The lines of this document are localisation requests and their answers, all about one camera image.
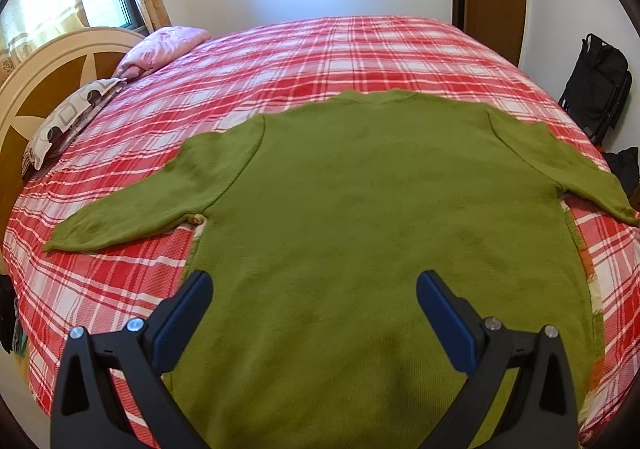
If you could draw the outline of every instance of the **bed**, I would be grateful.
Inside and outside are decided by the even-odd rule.
[[[229,129],[259,112],[321,102],[344,90],[403,88],[487,102],[554,134],[607,169],[556,103],[521,71],[448,24],[415,17],[321,18],[211,40],[130,83],[55,167],[24,187],[20,160],[41,119],[85,82],[108,78],[140,36],[87,29],[59,38],[24,63],[0,90],[0,272],[12,277],[29,338],[28,382],[45,412],[66,333],[119,329],[148,317],[180,285],[196,226],[91,254],[44,254],[52,228],[85,204],[159,170],[194,134]],[[636,318],[639,236],[568,194],[584,240],[580,255],[594,313],[604,318],[604,357],[582,409],[588,445],[616,415],[640,363]],[[132,425],[150,441],[122,376],[116,386]]]

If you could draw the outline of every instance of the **pillow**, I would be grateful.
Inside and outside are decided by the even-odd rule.
[[[210,39],[211,34],[200,28],[166,26],[129,50],[113,76],[126,80],[146,77]]]
[[[22,179],[58,159],[125,84],[116,78],[94,80],[69,95],[31,137],[22,156]]]

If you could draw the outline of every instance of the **sweater sleeve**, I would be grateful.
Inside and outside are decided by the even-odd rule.
[[[496,108],[488,108],[496,136],[522,160],[553,180],[562,191],[571,191],[597,204],[628,225],[640,220],[631,208],[618,179],[603,171],[575,147],[556,138],[546,124],[523,124]]]
[[[176,227],[231,187],[263,135],[264,117],[258,115],[224,133],[188,138],[159,172],[88,204],[60,223],[43,250],[96,251]]]

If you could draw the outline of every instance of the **patterned pillowcase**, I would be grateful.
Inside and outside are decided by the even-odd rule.
[[[95,116],[122,91],[122,79],[94,80],[69,95],[33,135],[22,156],[22,179],[28,180],[65,152]]]

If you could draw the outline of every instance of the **black bag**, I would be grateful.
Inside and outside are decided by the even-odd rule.
[[[619,153],[604,153],[603,156],[611,172],[620,180],[626,197],[630,198],[640,183],[638,148],[630,147]]]
[[[15,291],[11,278],[0,275],[0,345],[11,353],[15,328]]]
[[[602,145],[625,108],[632,81],[628,68],[622,52],[597,35],[582,40],[580,57],[559,104],[594,145]]]

